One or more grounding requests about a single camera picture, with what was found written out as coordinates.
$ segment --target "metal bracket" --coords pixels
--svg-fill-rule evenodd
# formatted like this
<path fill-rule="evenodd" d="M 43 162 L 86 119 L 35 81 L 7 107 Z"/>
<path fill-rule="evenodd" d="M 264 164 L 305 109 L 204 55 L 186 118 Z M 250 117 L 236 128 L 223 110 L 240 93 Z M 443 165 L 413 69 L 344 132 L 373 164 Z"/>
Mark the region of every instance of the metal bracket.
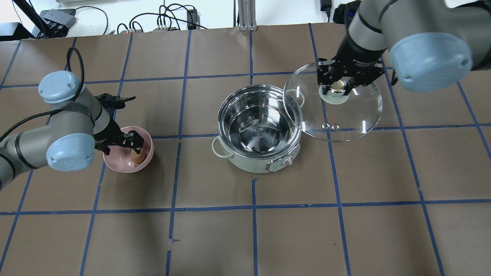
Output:
<path fill-rule="evenodd" d="M 256 0 L 239 1 L 239 30 L 257 30 Z"/>

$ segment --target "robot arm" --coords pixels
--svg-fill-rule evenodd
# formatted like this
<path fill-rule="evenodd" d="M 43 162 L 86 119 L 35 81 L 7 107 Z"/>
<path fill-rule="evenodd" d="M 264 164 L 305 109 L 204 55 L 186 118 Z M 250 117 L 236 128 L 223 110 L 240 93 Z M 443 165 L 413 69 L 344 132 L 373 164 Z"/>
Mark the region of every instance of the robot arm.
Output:
<path fill-rule="evenodd" d="M 401 84 L 412 91 L 491 69 L 491 1 L 453 9 L 444 0 L 362 1 L 336 56 L 318 60 L 323 93 L 342 77 L 350 78 L 346 95 L 373 82 L 383 74 L 379 59 L 386 49 Z"/>
<path fill-rule="evenodd" d="M 39 84 L 39 94 L 51 104 L 49 124 L 0 141 L 0 189 L 31 169 L 50 166 L 60 171 L 81 170 L 92 163 L 94 148 L 110 154 L 108 146 L 129 147 L 140 153 L 143 138 L 135 131 L 123 133 L 112 119 L 114 109 L 124 102 L 109 94 L 94 97 L 69 71 L 47 75 Z"/>

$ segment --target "bowl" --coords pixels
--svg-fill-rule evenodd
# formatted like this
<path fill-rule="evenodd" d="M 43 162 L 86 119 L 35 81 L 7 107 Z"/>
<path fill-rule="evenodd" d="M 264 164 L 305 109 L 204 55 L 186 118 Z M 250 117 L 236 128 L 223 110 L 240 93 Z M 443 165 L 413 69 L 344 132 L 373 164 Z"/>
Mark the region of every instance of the bowl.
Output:
<path fill-rule="evenodd" d="M 104 162 L 106 162 L 106 166 L 114 171 L 123 173 L 137 172 L 145 168 L 148 163 L 150 163 L 150 160 L 152 160 L 154 145 L 150 134 L 148 134 L 148 132 L 141 127 L 130 126 L 121 129 L 121 131 L 124 133 L 128 133 L 131 130 L 135 130 L 141 135 L 141 137 L 143 137 L 143 149 L 145 150 L 147 157 L 141 164 L 138 165 L 131 161 L 130 155 L 132 149 L 123 148 L 120 146 L 109 146 L 111 153 L 109 155 L 103 154 L 103 157 Z"/>

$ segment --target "transparent lid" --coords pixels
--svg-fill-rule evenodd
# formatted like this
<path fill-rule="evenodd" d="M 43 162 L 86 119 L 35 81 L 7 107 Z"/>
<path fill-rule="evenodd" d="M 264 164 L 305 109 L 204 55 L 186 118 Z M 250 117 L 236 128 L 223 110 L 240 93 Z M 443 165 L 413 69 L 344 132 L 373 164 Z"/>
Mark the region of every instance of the transparent lid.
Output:
<path fill-rule="evenodd" d="M 382 114 L 379 90 L 372 83 L 354 88 L 345 96 L 344 85 L 348 80 L 336 82 L 324 95 L 317 84 L 316 63 L 294 72 L 285 84 L 283 97 L 290 94 L 301 107 L 302 122 L 296 126 L 315 138 L 331 142 L 350 141 L 372 130 Z M 295 118 L 285 109 L 290 118 Z"/>

